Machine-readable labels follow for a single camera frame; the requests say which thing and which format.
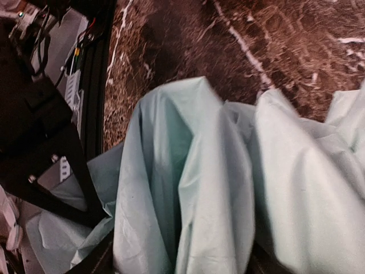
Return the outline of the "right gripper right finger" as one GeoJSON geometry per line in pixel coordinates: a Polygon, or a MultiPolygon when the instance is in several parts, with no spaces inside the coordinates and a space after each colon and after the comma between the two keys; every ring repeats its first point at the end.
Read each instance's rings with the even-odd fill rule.
{"type": "Polygon", "coordinates": [[[290,274],[275,258],[270,256],[256,241],[252,249],[253,274],[290,274]]]}

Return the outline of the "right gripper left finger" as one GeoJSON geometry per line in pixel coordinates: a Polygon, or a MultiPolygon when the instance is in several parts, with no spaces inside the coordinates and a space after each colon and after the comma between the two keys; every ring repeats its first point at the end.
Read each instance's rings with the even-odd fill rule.
{"type": "Polygon", "coordinates": [[[113,273],[113,234],[109,233],[79,264],[66,274],[113,273]]]}

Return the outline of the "mint green folding umbrella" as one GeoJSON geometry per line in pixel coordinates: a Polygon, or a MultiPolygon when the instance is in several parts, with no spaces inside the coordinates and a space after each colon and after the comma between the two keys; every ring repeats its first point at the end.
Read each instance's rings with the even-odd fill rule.
{"type": "Polygon", "coordinates": [[[364,272],[363,89],[337,91],[321,123],[279,90],[251,106],[204,77],[165,84],[88,167],[104,220],[27,222],[46,273],[79,266],[109,232],[113,273],[244,273],[254,242],[292,273],[364,272]]]}

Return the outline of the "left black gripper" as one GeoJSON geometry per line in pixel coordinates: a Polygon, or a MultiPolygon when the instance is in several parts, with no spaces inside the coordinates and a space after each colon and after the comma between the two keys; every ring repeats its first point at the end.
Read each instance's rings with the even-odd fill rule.
{"type": "Polygon", "coordinates": [[[23,89],[1,90],[1,186],[32,205],[94,227],[106,215],[84,157],[72,110],[49,78],[23,89]],[[38,184],[38,178],[66,157],[84,195],[82,211],[38,184]]]}

